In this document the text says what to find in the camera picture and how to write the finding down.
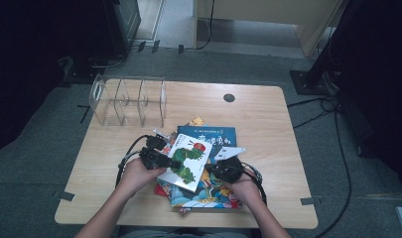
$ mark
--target children's book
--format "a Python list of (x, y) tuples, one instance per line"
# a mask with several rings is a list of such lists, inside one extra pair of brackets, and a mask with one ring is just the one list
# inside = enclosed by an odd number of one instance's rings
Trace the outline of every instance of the children's book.
[(195, 192), (211, 149), (212, 144), (206, 141), (179, 134), (168, 156), (181, 166), (167, 168), (158, 179)]
[[(222, 147), (235, 147), (236, 137), (233, 127), (179, 126), (178, 134), (190, 135), (212, 144), (208, 163), (215, 163), (215, 156)], [(222, 180), (203, 170), (195, 192), (188, 192), (169, 182), (158, 179), (159, 186), (168, 195), (171, 205), (178, 208), (238, 208), (241, 202)]]
[(212, 164), (215, 164), (215, 157), (222, 147), (236, 147), (237, 145), (234, 127), (179, 126), (177, 133), (212, 144), (212, 150), (209, 154), (209, 160)]

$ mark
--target round hole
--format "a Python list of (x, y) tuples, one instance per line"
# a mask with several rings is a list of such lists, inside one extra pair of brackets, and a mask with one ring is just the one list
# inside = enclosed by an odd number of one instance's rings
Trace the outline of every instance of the round hole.
[(235, 97), (231, 93), (227, 93), (224, 95), (224, 100), (226, 102), (233, 102), (235, 100)]

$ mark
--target black wall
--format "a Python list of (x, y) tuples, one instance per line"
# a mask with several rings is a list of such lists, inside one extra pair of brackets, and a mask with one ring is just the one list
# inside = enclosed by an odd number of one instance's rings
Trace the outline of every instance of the black wall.
[(402, 0), (350, 1), (344, 14), (319, 70), (340, 71), (339, 100), (359, 146), (402, 181)]
[(15, 140), (63, 79), (65, 53), (45, 5), (0, 1), (0, 148)]

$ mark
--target book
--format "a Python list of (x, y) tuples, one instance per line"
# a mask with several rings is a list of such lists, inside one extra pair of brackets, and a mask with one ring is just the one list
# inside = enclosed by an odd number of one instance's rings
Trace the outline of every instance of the book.
[(209, 153), (209, 160), (212, 164), (215, 164), (215, 157), (222, 147), (236, 147), (237, 145), (234, 127), (179, 126), (177, 133), (212, 144), (212, 150)]
[[(208, 163), (215, 163), (215, 156), (223, 147), (235, 147), (234, 127), (179, 126), (178, 135), (189, 135), (212, 144)], [(187, 211), (190, 208), (239, 208), (241, 202), (222, 180), (203, 170), (195, 192), (188, 192), (169, 182), (158, 179), (159, 186), (170, 199), (171, 205)]]
[(182, 165), (179, 168), (167, 168), (157, 179), (195, 192), (211, 149), (212, 144), (206, 141), (179, 134), (168, 156)]

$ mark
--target white booklet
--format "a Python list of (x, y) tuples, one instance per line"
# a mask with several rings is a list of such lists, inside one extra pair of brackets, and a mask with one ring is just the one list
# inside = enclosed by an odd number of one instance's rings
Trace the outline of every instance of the white booklet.
[(181, 162), (182, 165), (178, 169), (167, 168), (167, 171), (158, 176), (158, 179), (195, 192), (211, 149), (212, 144), (208, 142), (180, 134), (169, 157), (173, 161)]

